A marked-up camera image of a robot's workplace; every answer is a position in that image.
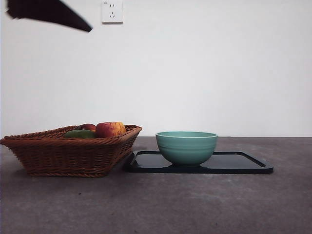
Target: wall socket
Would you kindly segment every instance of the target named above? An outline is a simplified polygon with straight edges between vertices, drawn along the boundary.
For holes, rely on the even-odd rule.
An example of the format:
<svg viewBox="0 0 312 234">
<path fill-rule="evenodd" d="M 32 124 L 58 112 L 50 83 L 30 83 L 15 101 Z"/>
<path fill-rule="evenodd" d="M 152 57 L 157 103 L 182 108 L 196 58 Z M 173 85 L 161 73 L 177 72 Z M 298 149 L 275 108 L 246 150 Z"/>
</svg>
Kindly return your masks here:
<svg viewBox="0 0 312 234">
<path fill-rule="evenodd" d="M 104 0 L 102 2 L 102 23 L 123 23 L 123 2 Z"/>
</svg>

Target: green ceramic bowl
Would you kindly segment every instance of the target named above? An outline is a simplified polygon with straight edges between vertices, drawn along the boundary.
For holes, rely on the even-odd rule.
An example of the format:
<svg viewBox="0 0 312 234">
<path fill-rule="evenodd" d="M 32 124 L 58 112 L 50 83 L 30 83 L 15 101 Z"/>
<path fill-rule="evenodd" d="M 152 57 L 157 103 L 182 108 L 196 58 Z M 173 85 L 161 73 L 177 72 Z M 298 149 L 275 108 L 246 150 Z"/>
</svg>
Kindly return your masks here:
<svg viewBox="0 0 312 234">
<path fill-rule="evenodd" d="M 217 134 L 203 132 L 162 132 L 156 134 L 159 151 L 176 166 L 195 166 L 215 151 Z"/>
</svg>

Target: concrete surface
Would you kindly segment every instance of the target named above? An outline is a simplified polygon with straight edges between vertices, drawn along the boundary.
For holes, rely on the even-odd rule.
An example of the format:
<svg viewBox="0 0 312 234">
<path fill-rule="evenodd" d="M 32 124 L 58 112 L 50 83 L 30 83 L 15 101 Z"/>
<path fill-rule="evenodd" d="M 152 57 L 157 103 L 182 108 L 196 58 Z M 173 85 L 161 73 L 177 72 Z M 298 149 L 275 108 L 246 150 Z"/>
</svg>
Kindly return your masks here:
<svg viewBox="0 0 312 234">
<path fill-rule="evenodd" d="M 157 149 L 138 137 L 134 150 Z M 31 177 L 1 149 L 2 234 L 309 234 L 312 138 L 220 137 L 274 166 L 270 175 Z"/>
</svg>

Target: black tray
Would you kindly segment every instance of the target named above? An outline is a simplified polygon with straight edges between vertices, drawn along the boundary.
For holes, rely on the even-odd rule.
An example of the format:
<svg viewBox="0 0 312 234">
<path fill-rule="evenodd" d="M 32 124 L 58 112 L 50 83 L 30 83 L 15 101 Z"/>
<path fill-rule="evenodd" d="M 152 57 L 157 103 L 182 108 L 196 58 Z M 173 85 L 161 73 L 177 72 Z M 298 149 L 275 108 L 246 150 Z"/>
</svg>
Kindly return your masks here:
<svg viewBox="0 0 312 234">
<path fill-rule="evenodd" d="M 216 151 L 206 162 L 195 167 L 173 166 L 159 151 L 134 151 L 124 164 L 129 172 L 270 174 L 273 166 L 266 160 L 237 151 Z"/>
</svg>

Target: wicker basket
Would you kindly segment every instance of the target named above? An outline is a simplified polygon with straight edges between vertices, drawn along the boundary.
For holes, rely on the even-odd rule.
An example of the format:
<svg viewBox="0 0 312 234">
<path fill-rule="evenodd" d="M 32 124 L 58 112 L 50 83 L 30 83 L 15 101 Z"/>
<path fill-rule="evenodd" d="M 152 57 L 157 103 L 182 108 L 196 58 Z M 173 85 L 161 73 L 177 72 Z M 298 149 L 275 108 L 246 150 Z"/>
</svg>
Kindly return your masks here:
<svg viewBox="0 0 312 234">
<path fill-rule="evenodd" d="M 132 152 L 132 145 L 142 130 L 139 126 L 125 125 L 127 132 L 114 137 L 62 137 L 75 127 L 6 136 L 0 144 L 15 154 L 30 176 L 102 177 Z"/>
</svg>

